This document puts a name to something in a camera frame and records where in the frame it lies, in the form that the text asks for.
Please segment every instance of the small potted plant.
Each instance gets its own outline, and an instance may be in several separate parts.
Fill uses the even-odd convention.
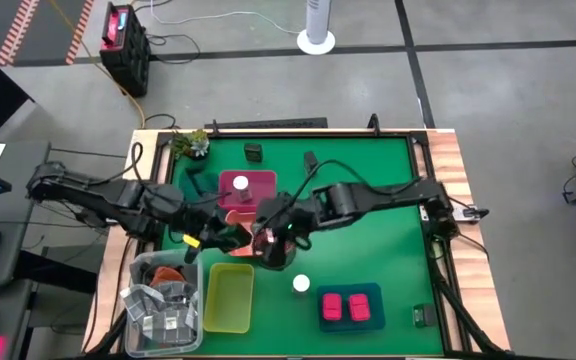
[[[177,134],[173,139],[173,147],[175,158],[186,156],[193,160],[194,164],[189,164],[188,168],[201,168],[210,151],[210,140],[208,134],[199,129],[188,134]]]

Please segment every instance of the succulent plant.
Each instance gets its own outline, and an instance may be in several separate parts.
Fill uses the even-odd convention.
[[[176,134],[173,139],[173,148],[175,157],[179,158],[181,155],[188,157],[202,157],[208,154],[208,147],[210,141],[208,134],[199,129],[189,134]]]

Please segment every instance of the wooden table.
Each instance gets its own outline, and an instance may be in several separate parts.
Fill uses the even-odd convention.
[[[155,163],[155,148],[157,143],[157,136],[162,131],[170,130],[136,130],[131,139],[131,146],[135,142],[140,142],[144,147],[144,153],[141,160],[137,165],[142,178],[147,179],[150,177],[153,164]],[[221,132],[237,132],[242,130],[221,130]],[[299,132],[369,132],[370,129],[263,129],[263,130],[246,130],[246,132],[282,132],[282,131],[299,131]],[[402,131],[419,131],[419,129],[382,129],[382,132],[402,132]],[[432,129],[425,130],[428,134],[429,147],[432,156],[432,162],[435,169],[435,176],[439,181],[442,181],[448,194],[457,200],[464,203],[473,203],[472,195],[470,193],[470,186],[468,185],[468,178],[461,158],[459,144],[457,142],[457,135],[451,129]],[[166,178],[166,170],[168,168],[167,162],[169,158],[169,148],[165,148],[162,153],[162,159],[157,174],[157,181],[163,182]],[[420,168],[420,173],[424,174],[424,161],[421,156],[421,151],[415,151],[417,155],[417,163]],[[126,167],[130,165],[130,160],[126,160]],[[135,179],[134,171],[130,171],[124,175],[124,178]],[[461,232],[483,243],[479,225],[460,225]],[[128,238],[125,232],[120,227],[114,227],[110,230],[108,235],[108,242],[104,253],[104,259],[99,272],[98,284],[98,308],[97,319],[93,324],[94,311],[91,308],[90,317],[88,319],[88,326],[86,328],[87,339],[90,331],[93,331],[88,350],[100,341],[102,336],[108,331],[112,324],[111,315],[113,313],[113,306],[116,306],[114,311],[117,317],[123,308],[121,301],[117,300],[117,288],[123,289],[128,286],[129,272],[128,266],[131,259],[134,258],[136,242],[128,244],[128,250],[124,266],[119,274],[119,266],[122,260],[124,248]],[[503,349],[509,349],[508,338],[504,327],[499,302],[497,300],[497,293],[495,285],[490,273],[490,266],[485,254],[480,250],[473,248],[472,245],[459,241],[458,239],[452,242],[452,255],[454,258],[455,270],[459,288],[461,291],[462,302],[468,309],[473,318],[477,321],[482,330],[486,332],[488,337],[498,346]],[[446,301],[445,309],[448,319],[448,328],[451,338],[451,345],[453,349],[461,349],[461,341],[457,328],[457,322],[452,309]]]

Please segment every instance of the desk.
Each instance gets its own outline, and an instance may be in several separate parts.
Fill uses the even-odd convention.
[[[222,133],[241,132],[242,130],[222,130]],[[248,132],[258,132],[262,134],[280,133],[291,130],[248,130]],[[325,133],[345,133],[351,134],[353,132],[359,134],[368,134],[372,130],[367,129],[347,129],[347,130],[333,130],[333,129],[308,129],[308,130],[292,130],[292,132],[299,132],[302,134],[317,134]],[[382,130],[382,132],[407,132],[412,130]],[[470,189],[467,183],[461,154],[457,138],[452,130],[429,130],[427,134],[430,154],[434,164],[434,170],[437,178],[444,181],[448,193],[463,202],[472,202]],[[144,145],[144,155],[138,164],[138,169],[143,177],[151,174],[153,164],[159,164],[159,172],[154,174],[157,181],[164,181],[166,179],[168,166],[169,151],[163,148],[163,151],[157,151],[157,137],[159,131],[156,130],[139,130],[135,131],[132,141],[139,141]],[[161,159],[155,155],[163,153]],[[423,173],[424,161],[421,151],[415,151],[417,155],[417,164],[420,173]],[[134,173],[129,172],[127,177],[133,177]],[[481,234],[477,225],[463,225],[461,231],[478,241],[481,241]],[[99,276],[99,308],[96,326],[93,331],[91,346],[94,346],[101,336],[108,330],[111,319],[113,305],[115,304],[117,288],[117,280],[121,277],[120,288],[128,285],[127,267],[130,261],[126,261],[122,275],[119,274],[119,263],[121,262],[121,255],[126,245],[126,236],[121,229],[113,229],[110,232],[106,251],[104,255],[104,262]],[[128,256],[134,256],[134,244],[132,244],[128,251]],[[497,302],[497,296],[494,290],[494,284],[490,274],[490,269],[485,258],[485,255],[470,246],[463,244],[459,241],[453,241],[452,255],[454,257],[454,267],[456,276],[459,282],[463,303],[471,312],[472,316],[477,320],[479,325],[488,336],[502,348],[508,348],[508,340],[505,334],[501,312]],[[120,312],[120,304],[117,304],[116,314]],[[458,328],[454,314],[450,311],[449,306],[446,304],[446,315],[448,319],[448,333],[450,337],[450,345],[453,349],[461,348],[461,341],[459,338]],[[92,314],[89,319],[89,325],[92,323]]]
[[[6,144],[0,157],[0,178],[12,185],[10,192],[0,194],[0,286],[10,282],[17,265],[32,212],[32,202],[26,199],[26,184],[35,173],[35,166],[48,158],[47,141]]]
[[[16,280],[0,287],[0,359],[19,359],[23,332],[28,323],[26,307],[32,281]]]

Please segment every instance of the orange object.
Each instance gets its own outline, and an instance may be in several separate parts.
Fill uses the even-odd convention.
[[[255,213],[240,213],[237,210],[231,210],[226,214],[226,223],[229,225],[241,224],[241,226],[250,233],[251,241],[250,245],[235,249],[228,254],[232,256],[260,256],[261,252],[257,251],[253,254],[253,241],[252,241],[252,224],[255,222]]]
[[[166,281],[186,281],[179,271],[166,266],[160,266],[155,270],[155,277],[150,282],[150,287]]]

